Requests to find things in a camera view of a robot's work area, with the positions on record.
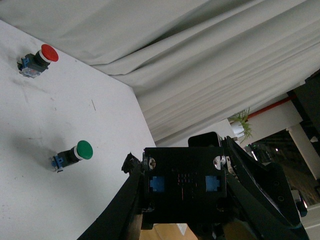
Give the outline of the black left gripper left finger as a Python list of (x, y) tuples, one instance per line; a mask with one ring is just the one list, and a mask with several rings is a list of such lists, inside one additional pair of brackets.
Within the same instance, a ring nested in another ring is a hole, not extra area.
[(140, 207), (142, 163), (129, 153), (121, 170), (129, 177), (107, 208), (79, 237), (80, 240), (138, 240), (142, 227)]

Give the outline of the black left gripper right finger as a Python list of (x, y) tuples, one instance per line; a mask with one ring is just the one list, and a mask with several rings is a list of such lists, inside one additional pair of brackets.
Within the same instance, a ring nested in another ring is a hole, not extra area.
[(223, 146), (235, 173), (226, 175), (228, 193), (257, 239), (306, 240), (301, 218), (308, 211), (281, 165), (258, 162), (229, 136)]

